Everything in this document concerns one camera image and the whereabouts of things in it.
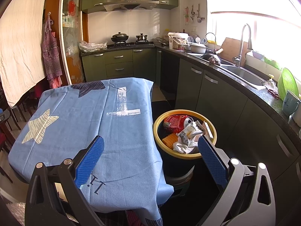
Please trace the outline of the green plastic colander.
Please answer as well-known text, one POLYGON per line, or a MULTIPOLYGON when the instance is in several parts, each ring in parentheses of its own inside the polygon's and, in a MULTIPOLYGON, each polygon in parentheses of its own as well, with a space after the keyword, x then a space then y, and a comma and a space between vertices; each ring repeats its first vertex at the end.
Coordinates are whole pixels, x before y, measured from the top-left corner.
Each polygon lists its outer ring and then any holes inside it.
POLYGON ((285 99, 287 91, 291 91, 299 97, 298 86, 292 73, 288 68, 283 68, 277 82, 278 95, 281 100, 285 99))

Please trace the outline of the white tissue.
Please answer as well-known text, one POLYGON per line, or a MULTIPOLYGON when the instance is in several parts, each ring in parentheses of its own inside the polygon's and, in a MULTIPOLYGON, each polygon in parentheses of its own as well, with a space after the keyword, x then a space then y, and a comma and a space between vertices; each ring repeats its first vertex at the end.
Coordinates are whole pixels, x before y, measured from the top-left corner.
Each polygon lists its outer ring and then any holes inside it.
POLYGON ((199 153, 198 145, 196 142, 192 142, 189 145, 180 142, 175 142, 173 144, 173 150, 178 153, 184 153, 184 154, 199 153))

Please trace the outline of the black wok with lid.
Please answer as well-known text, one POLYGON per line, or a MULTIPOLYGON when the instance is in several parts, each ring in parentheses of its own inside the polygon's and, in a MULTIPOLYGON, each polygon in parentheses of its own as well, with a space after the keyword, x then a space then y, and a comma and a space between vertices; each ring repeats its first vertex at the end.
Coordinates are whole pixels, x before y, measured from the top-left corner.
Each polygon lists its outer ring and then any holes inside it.
POLYGON ((125 43, 128 38, 129 36, 127 34, 118 32, 117 34, 112 35, 111 40, 114 43, 125 43))

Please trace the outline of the steel kitchen sink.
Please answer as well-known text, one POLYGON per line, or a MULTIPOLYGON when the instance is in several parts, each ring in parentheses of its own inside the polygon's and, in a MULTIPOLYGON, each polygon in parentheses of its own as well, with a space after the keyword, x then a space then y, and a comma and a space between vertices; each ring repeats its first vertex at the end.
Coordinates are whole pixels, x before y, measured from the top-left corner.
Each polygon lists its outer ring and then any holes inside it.
POLYGON ((248 71, 243 67, 237 67, 231 62, 221 59, 217 55, 215 55, 215 58, 220 60, 220 64, 217 65, 217 67, 220 68, 221 70, 233 75, 234 77, 245 82, 247 85, 251 86, 254 89, 257 90, 265 89, 265 87, 262 84, 264 80, 259 76, 255 75, 254 73, 248 71))

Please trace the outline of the orange foam fruit net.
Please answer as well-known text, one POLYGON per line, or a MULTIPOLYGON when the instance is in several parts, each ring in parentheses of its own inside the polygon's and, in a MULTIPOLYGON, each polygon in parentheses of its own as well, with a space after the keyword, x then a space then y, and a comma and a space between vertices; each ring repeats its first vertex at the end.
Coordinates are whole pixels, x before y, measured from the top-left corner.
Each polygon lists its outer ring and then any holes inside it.
POLYGON ((171 150, 173 150, 173 144, 178 142, 178 136, 176 133, 171 133, 162 139, 162 142, 171 150))

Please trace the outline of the wooden cutting board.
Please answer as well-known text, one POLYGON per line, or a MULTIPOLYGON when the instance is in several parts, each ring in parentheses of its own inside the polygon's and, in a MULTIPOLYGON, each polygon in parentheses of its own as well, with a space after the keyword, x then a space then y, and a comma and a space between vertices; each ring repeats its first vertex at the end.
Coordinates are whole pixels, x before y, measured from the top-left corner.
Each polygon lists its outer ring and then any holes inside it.
MULTIPOLYGON (((228 60, 233 63, 233 58, 239 54, 239 45, 240 45, 240 40, 226 37, 221 45, 223 51, 219 54, 219 56, 222 59, 228 60)), ((241 65, 245 64, 246 54, 248 52, 250 52, 250 50, 247 50, 247 42, 244 42, 243 60, 241 65)))

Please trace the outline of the white plastic bucket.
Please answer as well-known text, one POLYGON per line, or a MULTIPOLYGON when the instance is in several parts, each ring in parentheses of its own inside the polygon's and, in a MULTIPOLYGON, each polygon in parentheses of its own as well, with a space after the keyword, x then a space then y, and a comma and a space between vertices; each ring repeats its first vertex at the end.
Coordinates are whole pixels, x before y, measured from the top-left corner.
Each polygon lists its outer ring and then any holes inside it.
POLYGON ((183 52, 186 50, 188 45, 188 37, 187 33, 168 33, 169 39, 169 49, 183 52))

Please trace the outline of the blue star tablecloth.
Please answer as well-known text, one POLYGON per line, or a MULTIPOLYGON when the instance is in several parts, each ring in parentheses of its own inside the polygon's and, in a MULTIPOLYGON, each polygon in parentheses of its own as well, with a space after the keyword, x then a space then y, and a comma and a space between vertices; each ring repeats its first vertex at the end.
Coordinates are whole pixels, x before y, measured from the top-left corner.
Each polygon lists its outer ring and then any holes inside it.
POLYGON ((37 163, 73 158, 96 136, 104 150, 80 190, 98 212, 132 210, 143 225, 162 225, 159 207, 173 194, 153 136, 153 82, 101 80, 43 92, 10 150, 12 168, 29 181, 37 163))

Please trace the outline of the white snack wrapper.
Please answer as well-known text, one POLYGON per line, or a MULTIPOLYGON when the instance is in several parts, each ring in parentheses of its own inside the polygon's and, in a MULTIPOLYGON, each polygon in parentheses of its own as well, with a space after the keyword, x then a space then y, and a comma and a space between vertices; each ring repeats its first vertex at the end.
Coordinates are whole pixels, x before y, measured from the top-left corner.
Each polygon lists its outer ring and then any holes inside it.
POLYGON ((196 135, 202 134, 204 134, 204 128, 197 120, 189 123, 177 136, 181 138, 183 144, 189 146, 196 135))

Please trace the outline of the white pot with lid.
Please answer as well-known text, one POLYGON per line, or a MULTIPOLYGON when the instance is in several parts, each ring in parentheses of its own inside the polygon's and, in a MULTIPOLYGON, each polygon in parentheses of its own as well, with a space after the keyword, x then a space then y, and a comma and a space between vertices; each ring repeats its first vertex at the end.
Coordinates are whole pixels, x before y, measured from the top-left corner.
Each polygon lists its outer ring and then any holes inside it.
POLYGON ((205 54, 207 47, 204 44, 201 43, 194 43, 194 42, 189 42, 190 49, 192 53, 196 54, 205 54))

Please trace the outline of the tall steel kitchen faucet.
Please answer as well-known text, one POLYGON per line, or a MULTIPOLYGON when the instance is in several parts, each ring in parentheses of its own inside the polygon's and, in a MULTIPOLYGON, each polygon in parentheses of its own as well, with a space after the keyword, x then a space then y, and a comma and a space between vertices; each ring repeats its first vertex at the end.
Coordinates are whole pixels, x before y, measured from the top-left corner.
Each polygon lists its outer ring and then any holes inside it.
POLYGON ((247 41, 247 50, 252 50, 252 31, 249 24, 245 24, 242 28, 241 33, 241 39, 240 39, 240 45, 239 45, 239 54, 233 58, 233 62, 235 63, 236 67, 240 67, 242 60, 243 60, 243 47, 244 47, 244 30, 248 28, 249 35, 248 35, 248 41, 247 41))

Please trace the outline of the clear plastic bag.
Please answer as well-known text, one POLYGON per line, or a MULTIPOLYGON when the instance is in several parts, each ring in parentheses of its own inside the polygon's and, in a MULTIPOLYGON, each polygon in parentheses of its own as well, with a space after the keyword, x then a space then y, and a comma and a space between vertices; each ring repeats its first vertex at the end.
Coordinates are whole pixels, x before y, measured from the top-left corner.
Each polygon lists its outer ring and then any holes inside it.
POLYGON ((99 50, 103 50, 107 48, 107 42, 105 43, 89 43, 86 41, 80 41, 78 42, 79 49, 84 52, 96 52, 99 50))

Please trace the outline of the glass sliding door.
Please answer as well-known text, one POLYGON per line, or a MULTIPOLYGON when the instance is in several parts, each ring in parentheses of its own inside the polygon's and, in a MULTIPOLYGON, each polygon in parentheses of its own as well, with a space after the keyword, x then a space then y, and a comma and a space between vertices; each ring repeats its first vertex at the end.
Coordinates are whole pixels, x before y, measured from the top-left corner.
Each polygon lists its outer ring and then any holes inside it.
POLYGON ((79 42, 83 39, 81 0, 60 0, 59 36, 62 61, 69 85, 84 82, 79 42))

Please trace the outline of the small black pot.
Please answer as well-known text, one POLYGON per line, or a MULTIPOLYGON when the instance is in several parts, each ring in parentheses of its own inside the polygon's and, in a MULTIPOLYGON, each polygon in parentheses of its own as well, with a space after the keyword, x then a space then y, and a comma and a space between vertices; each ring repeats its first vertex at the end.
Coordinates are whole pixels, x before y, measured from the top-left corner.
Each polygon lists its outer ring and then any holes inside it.
POLYGON ((143 33, 141 33, 140 35, 136 35, 136 43, 147 43, 148 39, 147 39, 147 35, 144 35, 143 33))

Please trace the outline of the small beige paper box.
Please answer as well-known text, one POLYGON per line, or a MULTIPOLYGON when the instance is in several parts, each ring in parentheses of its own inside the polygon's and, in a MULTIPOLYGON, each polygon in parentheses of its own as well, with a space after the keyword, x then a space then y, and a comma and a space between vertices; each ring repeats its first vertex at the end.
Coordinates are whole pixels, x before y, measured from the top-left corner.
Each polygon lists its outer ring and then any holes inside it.
POLYGON ((213 134, 212 134, 212 132, 211 132, 211 130, 210 130, 210 127, 209 127, 209 125, 208 125, 208 123, 206 122, 206 121, 203 121, 203 127, 204 127, 204 129, 206 130, 205 132, 206 132, 206 136, 208 137, 208 138, 210 138, 211 140, 213 140, 214 139, 214 136, 213 136, 213 134))

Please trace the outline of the purple checked apron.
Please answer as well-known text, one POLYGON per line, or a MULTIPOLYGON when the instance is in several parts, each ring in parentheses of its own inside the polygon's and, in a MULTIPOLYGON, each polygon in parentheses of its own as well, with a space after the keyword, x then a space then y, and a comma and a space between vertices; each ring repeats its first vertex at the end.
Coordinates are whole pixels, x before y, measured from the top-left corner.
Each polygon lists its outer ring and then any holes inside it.
POLYGON ((50 18, 51 13, 47 15, 44 26, 44 38, 42 42, 42 56, 46 72, 46 77, 50 88, 59 88, 62 85, 62 69, 60 64, 59 47, 56 37, 52 33, 53 21, 50 18))

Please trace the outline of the yellow rimmed trash bin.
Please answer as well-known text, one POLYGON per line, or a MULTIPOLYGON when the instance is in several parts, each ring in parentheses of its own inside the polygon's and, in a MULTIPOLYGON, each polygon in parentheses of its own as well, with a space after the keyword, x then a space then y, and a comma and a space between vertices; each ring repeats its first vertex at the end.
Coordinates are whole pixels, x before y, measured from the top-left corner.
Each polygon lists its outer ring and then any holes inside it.
POLYGON ((161 114, 155 121, 153 125, 153 134, 155 138, 156 146, 159 150, 161 158, 163 160, 163 170, 164 174, 169 177, 180 177, 187 172, 196 164, 199 164, 203 161, 201 153, 191 153, 184 154, 176 152, 169 147, 167 147, 162 139, 168 136, 168 131, 163 127, 164 119, 171 116, 183 114, 191 116, 194 120, 199 120, 200 122, 207 122, 211 133, 213 134, 213 139, 211 140, 212 144, 216 144, 217 141, 217 131, 212 124, 212 122, 205 116, 191 110, 176 109, 170 110, 161 114))

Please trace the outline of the red cola can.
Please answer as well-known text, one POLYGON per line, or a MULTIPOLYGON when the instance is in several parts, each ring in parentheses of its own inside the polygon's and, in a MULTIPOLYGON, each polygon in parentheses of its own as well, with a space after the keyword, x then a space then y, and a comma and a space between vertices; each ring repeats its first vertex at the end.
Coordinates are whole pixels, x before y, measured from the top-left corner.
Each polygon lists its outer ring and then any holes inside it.
POLYGON ((171 133, 179 133, 191 122, 193 118, 188 115, 171 115, 164 118, 163 127, 171 133))

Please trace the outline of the white hanging cloth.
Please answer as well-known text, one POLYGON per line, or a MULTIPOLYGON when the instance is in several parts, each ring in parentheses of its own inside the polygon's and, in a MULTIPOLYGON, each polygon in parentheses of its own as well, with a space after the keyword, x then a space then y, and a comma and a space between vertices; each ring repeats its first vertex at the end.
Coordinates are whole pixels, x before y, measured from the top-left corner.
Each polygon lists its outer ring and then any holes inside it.
POLYGON ((45 0, 12 0, 1 17, 1 83, 10 107, 45 78, 42 15, 45 0))

